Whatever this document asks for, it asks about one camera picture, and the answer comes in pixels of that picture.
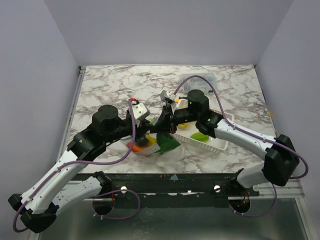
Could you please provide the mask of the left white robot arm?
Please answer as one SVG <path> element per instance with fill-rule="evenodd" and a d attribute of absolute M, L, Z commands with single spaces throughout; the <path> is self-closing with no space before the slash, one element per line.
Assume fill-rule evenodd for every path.
<path fill-rule="evenodd" d="M 60 159 L 33 187 L 8 198 L 16 212 L 14 231 L 20 232 L 16 222 L 21 220 L 26 230 L 41 233 L 71 204 L 89 197 L 104 198 L 118 193 L 112 180 L 102 171 L 95 172 L 74 187 L 64 187 L 88 165 L 97 165 L 95 159 L 109 145 L 128 136 L 136 140 L 148 132 L 151 125 L 146 117 L 149 114 L 147 107 L 136 100 L 128 103 L 125 119 L 119 117 L 115 106 L 101 106 L 93 114 L 91 124 L 73 137 Z"/>

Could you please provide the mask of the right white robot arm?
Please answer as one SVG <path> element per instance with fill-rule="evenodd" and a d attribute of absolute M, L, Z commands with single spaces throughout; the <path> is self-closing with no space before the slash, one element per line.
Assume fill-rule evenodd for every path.
<path fill-rule="evenodd" d="M 177 110 L 174 109 L 174 94 L 164 90 L 160 98 L 165 105 L 152 133 L 174 134 L 179 124 L 194 122 L 200 133 L 231 142 L 263 160 L 262 164 L 240 169 L 235 174 L 229 185 L 236 196 L 243 195 L 254 185 L 267 182 L 285 186 L 300 162 L 289 137 L 282 134 L 274 138 L 236 126 L 222 113 L 210 109 L 209 99 L 201 90 L 190 91 L 187 107 Z"/>

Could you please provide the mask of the green toy leafy vegetable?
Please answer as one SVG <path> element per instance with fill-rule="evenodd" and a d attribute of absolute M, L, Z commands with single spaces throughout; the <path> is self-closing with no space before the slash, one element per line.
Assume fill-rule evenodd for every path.
<path fill-rule="evenodd" d="M 161 132 L 156 134 L 156 143 L 160 147 L 160 149 L 157 151 L 159 155 L 163 155 L 167 152 L 170 152 L 181 145 L 169 133 L 161 133 Z"/>

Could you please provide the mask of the yellow toy banana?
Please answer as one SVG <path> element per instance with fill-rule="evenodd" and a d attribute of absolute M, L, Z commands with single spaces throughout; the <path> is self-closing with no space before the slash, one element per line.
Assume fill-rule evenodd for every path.
<path fill-rule="evenodd" d="M 157 139 L 150 135 L 146 135 L 145 138 L 148 140 L 148 144 L 147 144 L 148 147 L 157 143 Z"/>

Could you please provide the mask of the clear zip top bag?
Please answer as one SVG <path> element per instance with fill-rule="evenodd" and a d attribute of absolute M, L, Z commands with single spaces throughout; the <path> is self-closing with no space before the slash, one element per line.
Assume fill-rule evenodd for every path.
<path fill-rule="evenodd" d="M 143 136 L 146 135 L 150 135 L 153 138 L 157 138 L 157 133 L 150 133 L 150 131 L 148 131 L 146 134 L 144 134 Z M 134 144 L 137 144 L 137 139 L 139 139 L 140 137 L 135 137 L 134 139 Z M 152 146 L 147 146 L 145 149 L 143 149 L 140 152 L 132 152 L 133 154 L 137 155 L 137 156 L 142 156 L 142 157 L 151 157 L 151 156 L 161 156 L 160 154 L 157 153 L 157 151 L 160 149 L 160 147 L 158 146 L 158 144 L 154 144 Z"/>

